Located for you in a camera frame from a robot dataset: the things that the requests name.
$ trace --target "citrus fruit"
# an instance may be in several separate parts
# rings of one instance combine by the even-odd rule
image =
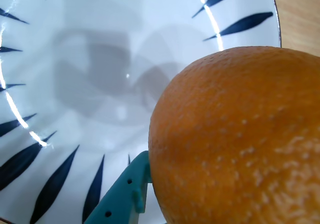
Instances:
[[[150,121],[168,224],[320,223],[320,58],[237,47],[187,66]]]

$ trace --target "wooden table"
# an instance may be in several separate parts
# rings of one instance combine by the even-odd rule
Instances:
[[[320,0],[275,0],[282,47],[320,56]]]

